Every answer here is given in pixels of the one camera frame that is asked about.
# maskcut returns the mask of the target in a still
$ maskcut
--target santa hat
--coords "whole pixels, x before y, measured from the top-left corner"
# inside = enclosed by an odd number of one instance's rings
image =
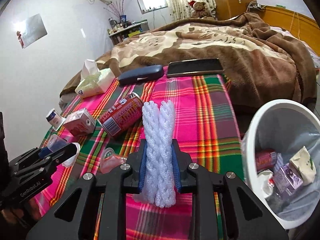
[[[196,3],[196,1],[192,0],[188,4],[193,8],[193,5]]]

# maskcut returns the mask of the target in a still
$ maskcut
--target plaid tablecloth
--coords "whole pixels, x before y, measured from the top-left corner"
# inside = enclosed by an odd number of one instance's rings
[[[115,80],[105,94],[86,99],[77,96],[62,116],[86,107],[97,119],[116,101],[131,92],[137,93],[143,101],[153,100],[158,105],[162,100],[170,99],[176,110],[173,138],[178,140],[180,149],[189,153],[194,162],[203,165],[209,171],[234,171],[243,179],[239,131],[221,76],[168,79],[164,75],[157,81],[122,88]],[[53,133],[57,133],[68,142],[79,142],[81,150],[73,167],[64,168],[59,165],[52,176],[53,183],[36,196],[42,215],[80,176],[86,172],[99,172],[100,156],[105,148],[111,147],[118,154],[128,155],[137,150],[140,139],[144,137],[142,120],[139,120],[117,140],[110,139],[98,124],[93,134],[78,138],[74,138],[63,127],[57,132],[50,129],[41,146],[47,144]],[[132,195],[128,194],[127,239],[188,239],[192,195],[177,194],[176,200],[173,207],[161,209],[149,204],[136,203]],[[216,204],[219,218],[217,195]],[[221,222],[218,226],[222,238]]]

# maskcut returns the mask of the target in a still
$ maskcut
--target white trash can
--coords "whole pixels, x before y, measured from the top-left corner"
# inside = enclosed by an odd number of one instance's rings
[[[258,182],[255,152],[272,148],[281,153],[284,164],[306,146],[316,167],[315,181],[300,188],[290,204],[277,215],[263,197]],[[291,100],[277,99],[263,105],[254,115],[241,143],[247,185],[271,211],[284,229],[296,228],[314,211],[320,199],[320,122],[305,106]]]

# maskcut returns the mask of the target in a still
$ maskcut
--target smartphone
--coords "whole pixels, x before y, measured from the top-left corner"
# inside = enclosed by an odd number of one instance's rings
[[[223,72],[218,58],[191,59],[169,63],[167,77],[201,76]]]

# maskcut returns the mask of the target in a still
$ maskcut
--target purple carton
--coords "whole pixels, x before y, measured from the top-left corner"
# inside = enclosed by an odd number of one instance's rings
[[[283,199],[291,196],[303,184],[303,180],[298,176],[297,170],[289,163],[280,167],[273,180]]]

